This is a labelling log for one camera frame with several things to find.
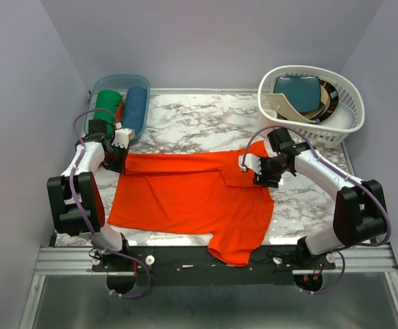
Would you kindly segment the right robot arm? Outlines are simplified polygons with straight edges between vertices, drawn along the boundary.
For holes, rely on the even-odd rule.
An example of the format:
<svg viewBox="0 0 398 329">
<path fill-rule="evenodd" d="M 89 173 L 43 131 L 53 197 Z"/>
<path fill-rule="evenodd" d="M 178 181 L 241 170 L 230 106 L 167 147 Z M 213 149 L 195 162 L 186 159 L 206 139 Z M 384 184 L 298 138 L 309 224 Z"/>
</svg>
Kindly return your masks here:
<svg viewBox="0 0 398 329">
<path fill-rule="evenodd" d="M 359 245 L 375 247 L 388 242 L 391 223 L 382 185 L 362 180 L 328 161 L 304 136 L 292 138 L 292 128 L 266 126 L 275 156 L 256 156 L 248 149 L 238 159 L 242 171 L 253 171 L 253 183 L 277 188 L 282 174 L 304 175 L 335 202 L 331 226 L 297 241 L 295 262 L 302 268 L 318 263 L 319 255 Z"/>
</svg>

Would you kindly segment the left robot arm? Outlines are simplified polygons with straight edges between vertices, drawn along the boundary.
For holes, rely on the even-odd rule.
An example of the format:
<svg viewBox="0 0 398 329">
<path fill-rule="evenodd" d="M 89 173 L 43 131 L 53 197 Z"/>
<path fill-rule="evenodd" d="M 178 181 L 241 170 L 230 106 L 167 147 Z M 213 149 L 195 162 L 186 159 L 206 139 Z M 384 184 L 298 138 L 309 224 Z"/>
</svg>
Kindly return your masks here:
<svg viewBox="0 0 398 329">
<path fill-rule="evenodd" d="M 125 161 L 134 131 L 120 122 L 91 119 L 85 136 L 77 134 L 75 156 L 59 175 L 47 180 L 47 193 L 55 230 L 83 236 L 117 271 L 131 264 L 127 239 L 106 223 L 105 208 L 96 183 L 99 167 L 125 173 Z"/>
</svg>

